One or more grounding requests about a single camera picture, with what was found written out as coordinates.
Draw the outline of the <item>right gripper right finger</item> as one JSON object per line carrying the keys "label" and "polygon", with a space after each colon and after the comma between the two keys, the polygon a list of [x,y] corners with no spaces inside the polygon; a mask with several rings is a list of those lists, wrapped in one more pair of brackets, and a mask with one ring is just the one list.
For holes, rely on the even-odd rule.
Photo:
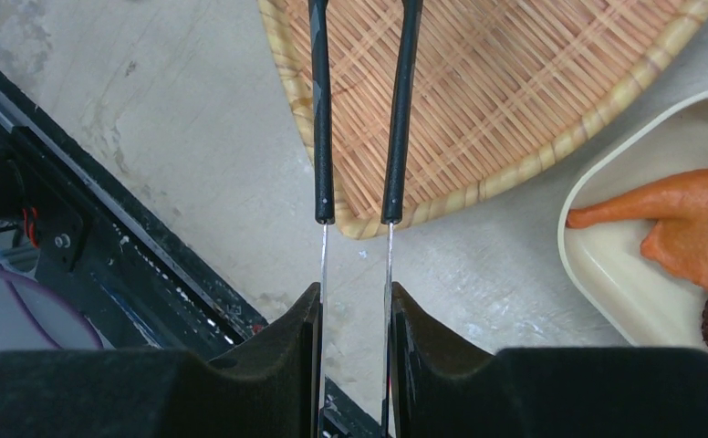
{"label": "right gripper right finger", "polygon": [[546,347],[486,352],[394,284],[400,437],[708,437],[708,353]]}

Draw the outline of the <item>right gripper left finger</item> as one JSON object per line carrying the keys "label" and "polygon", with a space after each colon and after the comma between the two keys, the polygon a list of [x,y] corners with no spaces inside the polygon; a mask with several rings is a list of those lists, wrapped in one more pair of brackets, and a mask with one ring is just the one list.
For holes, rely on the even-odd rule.
{"label": "right gripper left finger", "polygon": [[313,437],[319,284],[225,354],[0,352],[0,437]]}

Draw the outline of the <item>beige lunch box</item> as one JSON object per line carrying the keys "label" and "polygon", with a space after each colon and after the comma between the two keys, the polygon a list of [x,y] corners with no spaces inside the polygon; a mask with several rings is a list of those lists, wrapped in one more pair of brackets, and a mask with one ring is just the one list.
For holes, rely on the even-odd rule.
{"label": "beige lunch box", "polygon": [[566,226],[571,209],[644,184],[708,168],[708,91],[685,99],[617,141],[577,178],[562,207],[557,243],[575,286],[630,343],[708,351],[702,313],[708,290],[640,254],[653,220]]}

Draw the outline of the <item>woven bamboo basket tray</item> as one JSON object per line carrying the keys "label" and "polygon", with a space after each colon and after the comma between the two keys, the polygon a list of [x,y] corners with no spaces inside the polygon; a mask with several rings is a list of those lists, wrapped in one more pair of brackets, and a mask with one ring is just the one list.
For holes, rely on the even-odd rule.
{"label": "woven bamboo basket tray", "polygon": [[[380,221],[402,1],[324,14],[339,231]],[[616,119],[708,19],[708,1],[427,1],[412,93],[402,227],[492,198]]]}

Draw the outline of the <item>black metal tongs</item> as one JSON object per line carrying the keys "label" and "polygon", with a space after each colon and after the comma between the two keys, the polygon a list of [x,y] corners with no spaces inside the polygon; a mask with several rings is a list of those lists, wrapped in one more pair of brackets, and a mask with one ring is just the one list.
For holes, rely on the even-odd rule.
{"label": "black metal tongs", "polygon": [[[332,159],[332,105],[328,56],[326,1],[310,1],[310,60],[312,73],[313,162],[315,220],[322,225],[319,303],[327,304],[328,227],[335,222]],[[421,28],[422,1],[404,1],[400,47],[391,102],[389,147],[381,203],[382,224],[387,230],[387,257],[383,292],[383,383],[379,436],[390,435],[391,312],[393,296],[393,246],[396,225],[403,218],[403,201],[409,149],[411,100]]]}

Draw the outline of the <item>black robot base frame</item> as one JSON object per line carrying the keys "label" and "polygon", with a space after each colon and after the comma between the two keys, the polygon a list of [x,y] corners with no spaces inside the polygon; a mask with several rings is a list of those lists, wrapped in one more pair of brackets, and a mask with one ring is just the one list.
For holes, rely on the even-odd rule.
{"label": "black robot base frame", "polygon": [[[182,349],[215,359],[267,322],[0,72],[0,220],[37,250],[37,287],[85,319],[94,350]],[[374,437],[334,382],[313,437]]]}

